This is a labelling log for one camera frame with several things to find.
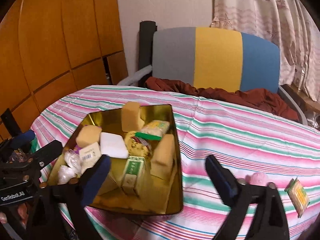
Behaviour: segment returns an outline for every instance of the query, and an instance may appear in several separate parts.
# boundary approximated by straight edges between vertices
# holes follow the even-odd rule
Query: white sponge
[[[127,159],[129,152],[121,135],[102,132],[100,134],[101,154],[112,158]]]

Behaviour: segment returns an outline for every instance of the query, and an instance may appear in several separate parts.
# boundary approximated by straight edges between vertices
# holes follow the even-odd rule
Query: white wall
[[[128,73],[138,69],[139,23],[155,21],[158,30],[207,26],[212,21],[212,0],[118,0]]]

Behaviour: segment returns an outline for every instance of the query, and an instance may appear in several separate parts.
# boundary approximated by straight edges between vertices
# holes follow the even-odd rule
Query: table
[[[303,112],[313,111],[320,114],[320,102],[313,101],[303,91],[298,91],[298,88],[292,85],[283,85],[284,90],[292,97]]]
[[[205,172],[204,160],[210,154],[236,178],[257,171],[268,175],[279,189],[291,239],[297,239],[316,220],[320,212],[320,132],[244,106],[138,87],[91,86],[58,100],[34,121],[31,128],[37,148],[54,139],[65,145],[88,113],[121,108],[128,101],[172,105],[181,150],[184,208],[169,221],[150,223],[115,218],[86,207],[105,239],[212,239],[229,207],[222,204]],[[41,181],[51,168],[42,170]],[[297,176],[311,199],[300,219],[284,192]],[[62,204],[61,210],[71,223],[66,206]],[[254,206],[250,206],[237,239],[244,239],[253,214]]]

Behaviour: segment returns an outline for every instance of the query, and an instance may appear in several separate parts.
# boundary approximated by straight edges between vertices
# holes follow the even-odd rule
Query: wooden wall panel
[[[93,0],[62,0],[62,20],[72,68],[101,57]]]
[[[16,0],[0,23],[0,114],[12,109],[29,94],[18,41],[18,20],[22,0]]]
[[[33,121],[40,115],[33,97],[29,97],[12,112],[22,132],[30,129]]]
[[[121,51],[119,53],[113,54],[107,57],[107,59],[112,83],[116,85],[128,76],[124,52]]]
[[[70,69],[61,20],[61,0],[23,0],[20,54],[32,91]]]
[[[72,71],[77,89],[91,85],[107,85],[106,71],[102,59],[97,59]]]
[[[95,0],[102,55],[123,50],[118,0]]]
[[[35,93],[40,111],[46,109],[55,101],[77,91],[73,76],[70,72],[52,81]]]

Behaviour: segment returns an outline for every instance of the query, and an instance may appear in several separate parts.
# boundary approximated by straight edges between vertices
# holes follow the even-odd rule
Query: white plastic bag
[[[65,152],[64,160],[76,174],[81,175],[81,162],[79,154],[76,154],[73,150],[69,150]]]
[[[76,176],[74,170],[66,165],[61,165],[58,172],[58,184],[66,184],[68,181]]]

